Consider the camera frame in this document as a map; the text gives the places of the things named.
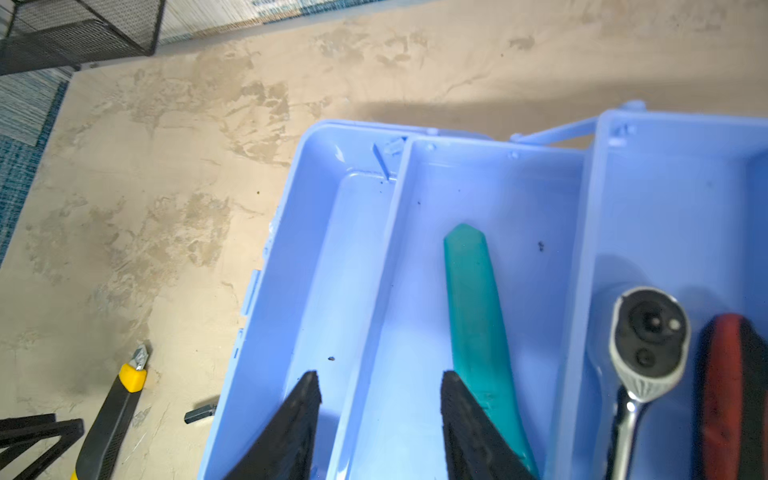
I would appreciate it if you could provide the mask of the black yellow utility knife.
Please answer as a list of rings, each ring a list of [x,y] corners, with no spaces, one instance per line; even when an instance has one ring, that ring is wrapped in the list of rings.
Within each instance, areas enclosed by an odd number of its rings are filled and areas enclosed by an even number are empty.
[[[147,378],[150,353],[141,344],[121,366],[76,460],[72,479],[110,479]]]

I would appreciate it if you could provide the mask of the white and blue toolbox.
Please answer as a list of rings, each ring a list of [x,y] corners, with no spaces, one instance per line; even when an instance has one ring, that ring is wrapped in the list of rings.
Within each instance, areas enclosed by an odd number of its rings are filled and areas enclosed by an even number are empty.
[[[586,354],[611,294],[674,296],[698,334],[767,332],[767,122],[640,103],[507,142],[323,121],[301,137],[199,477],[235,468],[301,376],[314,479],[443,479],[452,366],[443,241],[486,237],[517,401],[544,479],[598,476],[609,419]]]

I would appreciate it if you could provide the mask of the red hex key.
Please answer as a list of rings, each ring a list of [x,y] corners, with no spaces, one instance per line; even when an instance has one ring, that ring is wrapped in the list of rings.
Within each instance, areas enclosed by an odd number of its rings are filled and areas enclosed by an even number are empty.
[[[213,417],[217,410],[217,403],[208,403],[202,406],[198,406],[192,410],[187,411],[184,414],[183,421],[189,425],[209,417]]]

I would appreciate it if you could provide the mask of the yellow black handle ratchet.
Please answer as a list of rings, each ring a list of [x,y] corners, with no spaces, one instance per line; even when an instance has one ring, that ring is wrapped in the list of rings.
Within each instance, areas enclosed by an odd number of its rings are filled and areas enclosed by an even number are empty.
[[[691,327],[678,300],[651,286],[621,292],[610,320],[607,347],[618,386],[605,477],[626,479],[646,407],[669,393],[683,377]]]

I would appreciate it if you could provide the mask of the teal utility knife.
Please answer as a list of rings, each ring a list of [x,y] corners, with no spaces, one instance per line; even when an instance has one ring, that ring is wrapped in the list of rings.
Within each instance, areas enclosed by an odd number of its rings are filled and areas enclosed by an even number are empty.
[[[453,369],[525,470],[539,477],[518,409],[486,237],[462,223],[444,238]]]

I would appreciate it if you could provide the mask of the red black handle ratchet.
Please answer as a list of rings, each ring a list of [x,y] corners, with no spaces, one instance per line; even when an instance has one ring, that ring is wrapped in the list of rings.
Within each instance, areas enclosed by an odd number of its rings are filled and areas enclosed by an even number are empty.
[[[767,477],[767,342],[739,314],[700,335],[691,477]]]

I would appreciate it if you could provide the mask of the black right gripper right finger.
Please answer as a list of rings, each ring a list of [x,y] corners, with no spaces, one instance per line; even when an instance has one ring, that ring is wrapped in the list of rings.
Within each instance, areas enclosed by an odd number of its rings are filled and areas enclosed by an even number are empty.
[[[534,478],[454,371],[443,373],[441,415],[450,480]]]

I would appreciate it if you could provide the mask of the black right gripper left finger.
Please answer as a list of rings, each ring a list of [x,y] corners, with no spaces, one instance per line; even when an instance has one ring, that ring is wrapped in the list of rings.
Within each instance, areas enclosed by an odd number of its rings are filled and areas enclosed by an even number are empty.
[[[322,397],[307,371],[226,479],[309,479]]]

